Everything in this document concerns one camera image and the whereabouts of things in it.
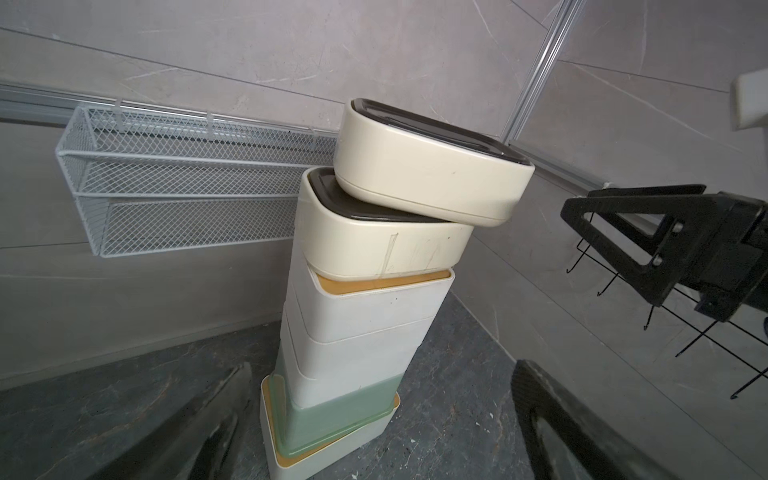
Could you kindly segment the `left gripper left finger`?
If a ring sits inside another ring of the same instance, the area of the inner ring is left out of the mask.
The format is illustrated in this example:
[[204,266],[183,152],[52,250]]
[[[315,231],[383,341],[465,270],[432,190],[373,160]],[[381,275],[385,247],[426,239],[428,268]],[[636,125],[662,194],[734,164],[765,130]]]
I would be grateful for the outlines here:
[[153,432],[91,475],[93,479],[229,479],[254,406],[251,365],[210,384]]

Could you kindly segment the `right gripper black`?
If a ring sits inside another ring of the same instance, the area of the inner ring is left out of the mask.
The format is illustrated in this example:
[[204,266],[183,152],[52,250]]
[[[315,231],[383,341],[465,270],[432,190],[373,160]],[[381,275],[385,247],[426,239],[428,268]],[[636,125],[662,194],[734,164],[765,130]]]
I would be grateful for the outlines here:
[[567,200],[561,218],[649,304],[682,284],[695,310],[728,321],[767,311],[767,203],[703,184],[607,188]]

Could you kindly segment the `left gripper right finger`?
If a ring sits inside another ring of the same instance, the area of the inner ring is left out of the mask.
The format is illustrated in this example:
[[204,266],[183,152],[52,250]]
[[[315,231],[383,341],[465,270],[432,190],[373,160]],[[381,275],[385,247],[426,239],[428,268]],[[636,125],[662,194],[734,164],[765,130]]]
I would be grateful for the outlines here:
[[626,440],[536,362],[519,360],[511,393],[537,479],[675,479]]

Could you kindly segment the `green square tissue box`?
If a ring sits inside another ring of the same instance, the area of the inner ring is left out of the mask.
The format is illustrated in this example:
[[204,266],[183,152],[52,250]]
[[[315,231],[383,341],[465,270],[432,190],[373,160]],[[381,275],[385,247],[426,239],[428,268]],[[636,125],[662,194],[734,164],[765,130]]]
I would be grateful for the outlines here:
[[289,396],[281,372],[278,354],[275,370],[269,375],[269,386],[276,397],[278,446],[286,456],[300,454],[320,440],[345,435],[363,423],[386,415],[402,378],[375,384],[310,408],[299,408]]

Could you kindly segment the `bamboo-lid tissue box front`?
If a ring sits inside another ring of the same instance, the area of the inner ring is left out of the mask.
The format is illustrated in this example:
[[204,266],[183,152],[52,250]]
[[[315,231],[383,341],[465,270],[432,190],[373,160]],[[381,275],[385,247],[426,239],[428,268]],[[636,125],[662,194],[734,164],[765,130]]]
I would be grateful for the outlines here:
[[284,304],[294,359],[306,377],[319,380],[333,373],[355,371],[371,380],[403,373],[422,344],[432,321],[425,319],[332,342],[311,338],[298,304]]

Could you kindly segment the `cream box dark lid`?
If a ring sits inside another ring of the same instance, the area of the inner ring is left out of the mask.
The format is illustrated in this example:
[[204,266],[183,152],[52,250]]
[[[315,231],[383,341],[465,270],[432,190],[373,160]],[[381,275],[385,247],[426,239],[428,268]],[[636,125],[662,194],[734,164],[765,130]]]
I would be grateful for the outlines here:
[[474,228],[373,205],[346,193],[331,167],[304,172],[294,244],[337,281],[421,275],[456,265]]
[[516,148],[365,98],[345,106],[333,168],[359,200],[475,227],[507,222],[535,172]]

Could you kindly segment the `cream box dark lid back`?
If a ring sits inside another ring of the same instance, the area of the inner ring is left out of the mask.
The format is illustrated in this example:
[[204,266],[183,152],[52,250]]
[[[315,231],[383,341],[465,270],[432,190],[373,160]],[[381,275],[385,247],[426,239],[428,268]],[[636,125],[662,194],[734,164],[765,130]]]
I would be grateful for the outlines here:
[[507,222],[535,172],[516,148],[365,98],[345,106],[333,168],[359,200],[475,227]]

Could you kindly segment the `white box grey-blue lid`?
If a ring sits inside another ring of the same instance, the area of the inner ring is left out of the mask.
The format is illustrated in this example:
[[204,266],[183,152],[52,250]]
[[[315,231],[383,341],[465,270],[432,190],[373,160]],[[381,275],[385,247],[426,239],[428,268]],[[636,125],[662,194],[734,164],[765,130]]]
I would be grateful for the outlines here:
[[309,376],[300,369],[293,344],[281,336],[281,372],[291,401],[299,408],[310,408],[395,377],[401,378],[407,363],[399,356],[373,360],[352,360],[330,371]]

